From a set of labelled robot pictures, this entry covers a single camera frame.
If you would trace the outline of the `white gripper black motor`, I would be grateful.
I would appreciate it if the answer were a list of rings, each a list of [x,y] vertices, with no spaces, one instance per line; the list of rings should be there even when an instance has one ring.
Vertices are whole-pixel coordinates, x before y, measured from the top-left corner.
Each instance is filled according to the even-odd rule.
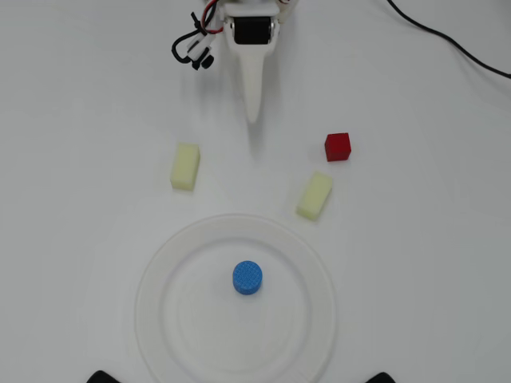
[[[281,25],[296,8],[297,1],[225,1],[222,5],[224,32],[235,47],[261,48],[237,57],[240,91],[248,123],[256,123],[263,104],[265,64],[275,50]]]

